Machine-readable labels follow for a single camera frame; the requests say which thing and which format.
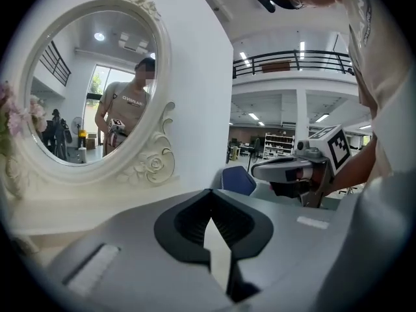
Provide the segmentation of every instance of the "ornate white mirror frame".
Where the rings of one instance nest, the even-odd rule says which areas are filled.
[[[86,196],[88,189],[117,190],[131,192],[138,189],[160,186],[171,180],[175,162],[171,145],[166,136],[166,123],[174,108],[168,102],[171,69],[171,46],[166,27],[155,3],[149,0],[86,0],[77,3],[57,19],[39,20],[44,27],[41,37],[28,50],[22,69],[14,68],[11,86],[17,93],[21,106],[30,100],[31,84],[36,63],[50,40],[70,22],[92,12],[113,10],[143,19],[153,32],[157,44],[157,77],[154,92],[138,126],[129,138],[110,155],[98,162],[86,165],[72,165],[47,154],[41,145],[32,123],[14,138],[14,154],[6,159],[4,182],[9,193],[18,198],[45,198],[56,196],[59,191],[76,190],[72,193]],[[25,36],[13,43],[20,45]]]

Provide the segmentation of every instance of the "mirror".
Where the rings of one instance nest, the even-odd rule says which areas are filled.
[[[28,109],[40,147],[73,164],[113,152],[151,101],[156,66],[155,37],[138,16],[94,12],[65,26],[32,77]]]

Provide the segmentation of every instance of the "black metal railing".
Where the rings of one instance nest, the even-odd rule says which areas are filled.
[[[40,62],[58,79],[59,82],[66,86],[71,71],[65,64],[64,59],[62,59],[53,41],[46,47],[40,57]]]
[[[248,57],[233,63],[233,79],[257,73],[287,70],[327,70],[354,74],[350,56],[332,51],[282,51]]]

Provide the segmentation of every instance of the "shelving unit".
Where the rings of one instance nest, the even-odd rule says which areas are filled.
[[[263,159],[275,159],[279,156],[292,155],[294,151],[294,137],[266,133]]]

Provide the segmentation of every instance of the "t-shirt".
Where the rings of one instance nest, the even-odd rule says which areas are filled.
[[[413,56],[400,28],[380,0],[343,0],[350,22],[348,53],[358,83],[359,101],[373,119],[405,81]],[[385,177],[391,167],[377,140],[369,180]]]
[[[116,94],[119,85],[124,86],[124,89],[119,94]],[[107,111],[107,124],[111,119],[120,120],[125,125],[126,134],[130,134],[135,128],[150,98],[146,91],[141,90],[137,92],[133,90],[133,87],[134,84],[132,82],[121,84],[113,82],[107,87],[99,100]],[[104,145],[104,155],[115,149],[107,144],[107,140],[104,140]]]

